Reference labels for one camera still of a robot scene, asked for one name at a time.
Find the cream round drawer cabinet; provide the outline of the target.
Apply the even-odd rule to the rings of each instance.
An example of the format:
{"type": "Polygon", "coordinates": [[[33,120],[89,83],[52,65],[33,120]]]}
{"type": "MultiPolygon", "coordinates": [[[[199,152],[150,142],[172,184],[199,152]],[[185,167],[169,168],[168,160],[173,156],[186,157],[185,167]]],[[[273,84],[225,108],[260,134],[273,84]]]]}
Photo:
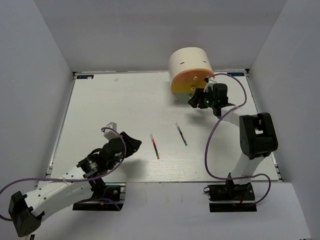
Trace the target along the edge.
{"type": "Polygon", "coordinates": [[[204,79],[213,74],[207,53],[199,47],[178,49],[168,60],[170,90],[176,101],[190,99],[197,88],[206,86],[204,79]]]}

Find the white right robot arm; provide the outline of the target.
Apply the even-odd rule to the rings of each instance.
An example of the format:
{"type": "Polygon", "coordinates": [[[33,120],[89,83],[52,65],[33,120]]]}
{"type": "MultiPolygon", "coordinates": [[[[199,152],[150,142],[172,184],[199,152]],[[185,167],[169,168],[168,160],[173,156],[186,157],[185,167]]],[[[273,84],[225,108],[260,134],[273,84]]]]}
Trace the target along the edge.
{"type": "Polygon", "coordinates": [[[278,139],[272,116],[268,112],[248,114],[229,103],[228,87],[215,83],[208,88],[196,88],[188,104],[193,108],[211,108],[218,122],[225,121],[239,127],[240,158],[226,180],[232,181],[225,188],[226,195],[236,200],[244,193],[259,164],[278,148],[278,139]]]}

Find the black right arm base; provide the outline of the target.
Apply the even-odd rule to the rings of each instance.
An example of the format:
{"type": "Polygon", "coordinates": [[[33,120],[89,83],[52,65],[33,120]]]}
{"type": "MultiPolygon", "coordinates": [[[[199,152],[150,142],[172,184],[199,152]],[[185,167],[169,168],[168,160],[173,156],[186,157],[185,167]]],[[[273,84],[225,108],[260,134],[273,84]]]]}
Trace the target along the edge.
{"type": "Polygon", "coordinates": [[[203,192],[208,194],[211,213],[256,212],[256,198],[251,183],[234,188],[226,184],[207,185],[203,192]]]}

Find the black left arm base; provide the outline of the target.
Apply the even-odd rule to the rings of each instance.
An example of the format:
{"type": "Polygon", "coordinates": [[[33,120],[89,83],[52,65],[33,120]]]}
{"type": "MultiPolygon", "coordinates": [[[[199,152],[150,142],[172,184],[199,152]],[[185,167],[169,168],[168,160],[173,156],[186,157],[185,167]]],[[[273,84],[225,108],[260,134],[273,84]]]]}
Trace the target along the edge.
{"type": "Polygon", "coordinates": [[[123,208],[126,197],[125,183],[110,183],[105,185],[101,195],[94,193],[90,200],[74,203],[73,211],[89,212],[119,212],[123,208]]]}

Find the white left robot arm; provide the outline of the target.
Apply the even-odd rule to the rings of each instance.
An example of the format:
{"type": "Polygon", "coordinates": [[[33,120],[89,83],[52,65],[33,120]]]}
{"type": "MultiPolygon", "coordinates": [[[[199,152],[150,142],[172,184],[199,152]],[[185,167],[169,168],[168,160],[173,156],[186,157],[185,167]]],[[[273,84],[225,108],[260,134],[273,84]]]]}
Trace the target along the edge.
{"type": "Polygon", "coordinates": [[[100,200],[106,194],[103,177],[117,169],[124,159],[140,148],[142,141],[104,128],[108,140],[94,149],[60,178],[51,178],[42,187],[10,197],[8,213],[18,237],[23,238],[55,213],[85,200],[100,200]]]}

